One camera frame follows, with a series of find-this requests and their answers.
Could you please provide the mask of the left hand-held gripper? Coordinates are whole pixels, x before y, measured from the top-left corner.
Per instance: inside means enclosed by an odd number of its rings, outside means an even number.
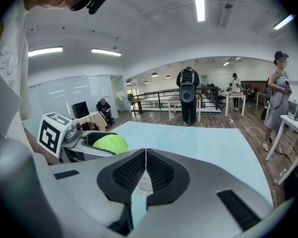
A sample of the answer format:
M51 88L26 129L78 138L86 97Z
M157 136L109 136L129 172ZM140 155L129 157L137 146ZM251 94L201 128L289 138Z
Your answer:
M116 135L96 130L83 132L79 122L52 112L41 117L37 143L63 162L82 162L113 156L111 152L86 147L111 134ZM83 146L75 146L80 137Z

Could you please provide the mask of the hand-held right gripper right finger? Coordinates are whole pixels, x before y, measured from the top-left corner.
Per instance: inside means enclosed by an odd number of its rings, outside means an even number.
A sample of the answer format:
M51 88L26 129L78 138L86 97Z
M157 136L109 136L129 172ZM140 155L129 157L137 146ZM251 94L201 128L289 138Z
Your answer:
M273 210L255 189L214 164L147 149L153 193L129 238L232 238Z

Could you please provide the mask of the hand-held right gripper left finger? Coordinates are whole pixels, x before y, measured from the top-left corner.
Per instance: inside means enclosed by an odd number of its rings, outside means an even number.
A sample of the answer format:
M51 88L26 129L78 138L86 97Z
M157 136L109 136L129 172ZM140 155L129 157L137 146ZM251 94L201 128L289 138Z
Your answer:
M88 216L127 236L134 228L132 193L146 170L146 150L51 168L58 184Z

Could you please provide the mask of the green cabbage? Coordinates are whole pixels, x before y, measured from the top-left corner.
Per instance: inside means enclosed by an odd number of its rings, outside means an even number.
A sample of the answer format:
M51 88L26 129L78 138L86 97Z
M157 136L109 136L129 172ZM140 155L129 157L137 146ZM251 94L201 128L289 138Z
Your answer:
M95 141L92 147L109 151L114 155L125 153L129 150L128 144L126 143L124 138L116 134L109 134L98 139L97 141Z

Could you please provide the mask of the person's left forearm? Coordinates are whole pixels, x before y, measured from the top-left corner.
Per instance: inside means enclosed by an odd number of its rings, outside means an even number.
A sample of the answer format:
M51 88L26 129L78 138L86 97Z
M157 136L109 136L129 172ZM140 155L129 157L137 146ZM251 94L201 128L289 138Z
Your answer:
M32 147L32 150L35 153L39 153L44 155L47 163L49 165L57 165L60 164L60 161L58 158L56 158L55 156L51 155L48 151L46 151L43 147L41 147L38 143L37 143L37 139L27 130L24 129L24 132L26 134L26 137L29 141L30 146Z

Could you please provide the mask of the wooden desk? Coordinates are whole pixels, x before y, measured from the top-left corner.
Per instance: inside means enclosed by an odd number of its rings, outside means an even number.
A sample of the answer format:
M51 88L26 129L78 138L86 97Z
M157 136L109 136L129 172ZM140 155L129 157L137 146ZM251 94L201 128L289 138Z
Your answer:
M91 112L89 115L84 116L82 118L74 119L74 121L77 121L80 124L83 124L85 122L94 123L95 125L98 126L100 131L106 131L106 127L107 127L107 122L98 111Z

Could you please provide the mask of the black monitor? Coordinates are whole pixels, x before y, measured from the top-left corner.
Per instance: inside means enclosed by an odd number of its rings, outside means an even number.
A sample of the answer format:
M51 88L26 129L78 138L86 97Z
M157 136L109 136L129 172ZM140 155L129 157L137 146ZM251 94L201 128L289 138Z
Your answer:
M89 115L89 110L86 102L80 102L72 105L72 110L76 119L80 119Z

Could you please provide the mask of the light blue tablecloth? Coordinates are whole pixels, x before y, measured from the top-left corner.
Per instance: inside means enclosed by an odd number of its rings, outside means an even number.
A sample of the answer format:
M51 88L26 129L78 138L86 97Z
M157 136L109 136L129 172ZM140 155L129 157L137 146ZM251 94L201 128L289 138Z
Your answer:
M129 121L115 128L113 132L124 138L129 151L156 149L221 167L255 189L273 207L264 172L251 147L237 129L171 126ZM137 192L136 189L132 193L131 212L134 229L147 211L148 196Z

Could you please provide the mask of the black metal railing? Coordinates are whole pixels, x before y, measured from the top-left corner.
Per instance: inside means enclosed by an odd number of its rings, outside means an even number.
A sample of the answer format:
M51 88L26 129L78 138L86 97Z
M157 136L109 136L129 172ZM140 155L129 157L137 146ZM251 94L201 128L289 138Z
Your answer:
M133 113L144 111L181 111L179 89L167 89L133 95L130 102ZM220 113L220 97L218 87L201 87L196 89L197 112Z

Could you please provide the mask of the ceiling strip light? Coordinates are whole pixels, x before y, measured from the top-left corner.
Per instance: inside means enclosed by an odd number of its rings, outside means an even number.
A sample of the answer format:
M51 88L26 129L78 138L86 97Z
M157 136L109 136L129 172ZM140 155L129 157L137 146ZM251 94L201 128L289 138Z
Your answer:
M282 19L279 23L277 23L273 30L279 30L281 29L282 27L284 27L285 25L287 25L288 23L290 23L293 19L295 18L295 15L294 14L290 14L288 15L286 18Z
M194 3L196 7L197 21L205 21L205 0L194 0Z
M60 53L63 51L63 47L52 47L39 50L33 50L28 52L29 57L51 54L51 53Z
M120 57L122 54L118 52L112 52L112 51L107 51L107 50L101 50L101 49L92 49L92 53L94 54L102 54L102 55L109 55L109 56L115 56L115 57Z

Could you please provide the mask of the cream printed t-shirt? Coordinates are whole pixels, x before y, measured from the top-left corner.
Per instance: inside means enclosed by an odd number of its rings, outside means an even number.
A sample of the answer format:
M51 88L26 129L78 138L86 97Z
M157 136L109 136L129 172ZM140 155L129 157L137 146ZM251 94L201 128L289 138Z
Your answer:
M7 135L30 146L23 121L33 116L28 97L28 44L24 0L17 0L0 19L0 73L10 88L22 99Z

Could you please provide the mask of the grey shell backpack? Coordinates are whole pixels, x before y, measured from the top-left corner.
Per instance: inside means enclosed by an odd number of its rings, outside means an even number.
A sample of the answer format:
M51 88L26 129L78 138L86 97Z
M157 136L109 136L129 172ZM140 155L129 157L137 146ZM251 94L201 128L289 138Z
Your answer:
M192 68L187 67L181 71L180 97L184 103L190 103L195 95L195 73Z

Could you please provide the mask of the white table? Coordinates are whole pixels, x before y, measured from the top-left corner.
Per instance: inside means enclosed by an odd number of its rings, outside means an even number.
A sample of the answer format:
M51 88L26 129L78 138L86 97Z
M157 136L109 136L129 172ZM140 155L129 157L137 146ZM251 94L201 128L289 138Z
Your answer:
M225 101L226 101L225 112L224 112L225 117L227 117L227 114L228 114L230 98L240 98L240 99L242 99L243 104L242 104L241 116L244 117L245 104L246 104L246 96L245 95L237 94L237 93L231 93L231 92L219 92L219 96L225 97Z
M282 119L281 125L279 127L279 131L276 135L275 141L266 156L265 160L269 161L272 157L272 155L275 153L275 149L280 142L281 136L283 134L283 130L285 125L288 125L291 129L293 129L298 134L298 121L288 118L287 115L281 115L280 118ZM277 185L281 185L291 174L291 172L295 169L295 167L298 165L298 156L290 166L290 168L283 174L283 176L277 181Z

